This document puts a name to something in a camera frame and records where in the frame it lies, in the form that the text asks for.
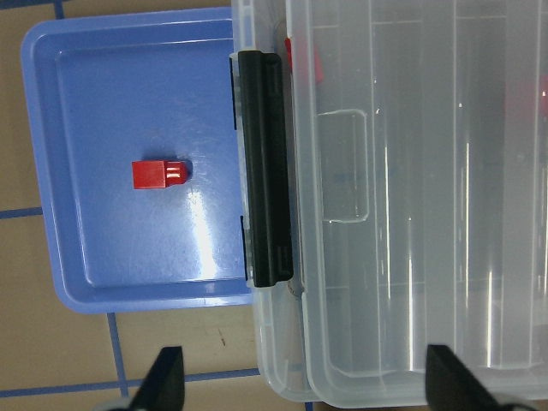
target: plastic storage box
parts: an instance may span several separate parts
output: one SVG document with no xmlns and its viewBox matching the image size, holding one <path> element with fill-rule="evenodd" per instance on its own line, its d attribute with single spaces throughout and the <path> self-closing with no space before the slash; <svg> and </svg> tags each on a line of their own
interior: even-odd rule
<svg viewBox="0 0 548 411">
<path fill-rule="evenodd" d="M 237 51 L 291 48 L 295 276 L 253 290 L 280 395 L 424 403 L 426 345 L 446 343 L 490 390 L 546 397 L 544 7 L 233 3 Z"/>
</svg>

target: container lid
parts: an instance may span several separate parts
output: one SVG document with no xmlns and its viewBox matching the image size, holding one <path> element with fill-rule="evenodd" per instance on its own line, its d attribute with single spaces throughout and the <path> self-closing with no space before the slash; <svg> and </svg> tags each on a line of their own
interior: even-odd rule
<svg viewBox="0 0 548 411">
<path fill-rule="evenodd" d="M 22 46 L 57 294 L 83 313 L 250 302 L 230 8 L 47 21 Z M 132 162 L 188 181 L 134 189 Z"/>
<path fill-rule="evenodd" d="M 236 3 L 241 49 L 273 51 L 287 22 L 314 393 L 424 403 L 445 343 L 489 390 L 544 397 L 541 2 Z"/>
</svg>

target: red lego brick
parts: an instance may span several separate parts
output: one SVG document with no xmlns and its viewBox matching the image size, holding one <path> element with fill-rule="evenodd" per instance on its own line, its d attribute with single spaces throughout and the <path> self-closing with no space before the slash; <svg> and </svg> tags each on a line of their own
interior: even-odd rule
<svg viewBox="0 0 548 411">
<path fill-rule="evenodd" d="M 136 189 L 167 188 L 188 179 L 188 169 L 182 161 L 133 161 L 131 166 Z"/>
</svg>

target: black clip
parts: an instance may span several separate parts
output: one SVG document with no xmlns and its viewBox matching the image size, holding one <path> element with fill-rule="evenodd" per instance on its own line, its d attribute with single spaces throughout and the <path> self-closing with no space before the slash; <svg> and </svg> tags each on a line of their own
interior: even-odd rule
<svg viewBox="0 0 548 411">
<path fill-rule="evenodd" d="M 255 287 L 293 276 L 282 60 L 240 51 L 241 116 L 246 152 L 250 254 Z"/>
</svg>

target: blue grout line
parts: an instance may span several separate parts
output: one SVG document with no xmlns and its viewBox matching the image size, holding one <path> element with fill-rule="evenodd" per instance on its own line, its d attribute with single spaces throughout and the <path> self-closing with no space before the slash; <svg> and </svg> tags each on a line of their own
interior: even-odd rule
<svg viewBox="0 0 548 411">
<path fill-rule="evenodd" d="M 51 0 L 2 0 L 0 1 L 0 10 L 17 9 L 19 7 L 38 6 L 40 4 L 51 3 Z"/>
<path fill-rule="evenodd" d="M 259 375 L 258 368 L 249 368 L 246 370 L 234 370 L 234 371 L 221 371 L 221 372 L 203 372 L 201 374 L 190 374 L 185 376 L 185 381 L 192 383 L 195 381 L 252 377 L 255 375 Z M 123 377 L 123 382 L 125 383 L 126 390 L 128 389 L 128 387 L 139 387 L 143 381 L 142 379 L 126 380 L 125 375 L 123 375 L 123 370 L 122 370 L 122 377 Z M 51 387 L 21 388 L 17 390 L 0 390 L 0 398 L 7 398 L 11 396 L 42 396 L 47 394 L 63 394 L 68 392 L 81 392 L 81 391 L 112 390 L 115 388 L 119 388 L 120 391 L 122 391 L 122 382 L 109 381 L 106 383 L 55 385 Z"/>
<path fill-rule="evenodd" d="M 30 217 L 30 216 L 41 216 L 41 215 L 42 215 L 42 207 L 18 208 L 16 210 L 0 211 L 0 220 L 4 220 L 6 218 Z"/>
<path fill-rule="evenodd" d="M 65 18 L 63 10 L 63 0 L 53 0 L 53 9 L 55 10 L 55 18 L 60 20 Z"/>
<path fill-rule="evenodd" d="M 116 364 L 116 374 L 120 384 L 122 396 L 129 396 L 128 381 L 126 372 L 123 368 L 122 348 L 120 347 L 120 337 L 118 336 L 118 325 L 116 324 L 116 315 L 114 313 L 106 314 L 109 322 L 110 342 L 112 343 L 112 352 L 114 354 L 114 363 Z"/>
<path fill-rule="evenodd" d="M 252 377 L 259 375 L 258 368 L 248 368 L 246 370 L 233 370 L 233 371 L 219 371 L 219 372 L 203 372 L 201 374 L 185 375 L 186 383 L 193 383 L 196 381 L 209 381 L 212 379 L 226 379 L 226 378 L 239 378 L 239 377 Z M 143 382 L 142 379 L 130 379 L 128 380 L 129 387 L 139 387 Z"/>
<path fill-rule="evenodd" d="M 110 381 L 107 383 L 57 385 L 53 387 L 22 388 L 18 390 L 0 390 L 0 398 L 7 398 L 10 396 L 42 396 L 44 394 L 63 394 L 67 392 L 111 390 L 114 388 L 118 388 L 119 386 L 120 385 L 117 381 Z"/>
</svg>

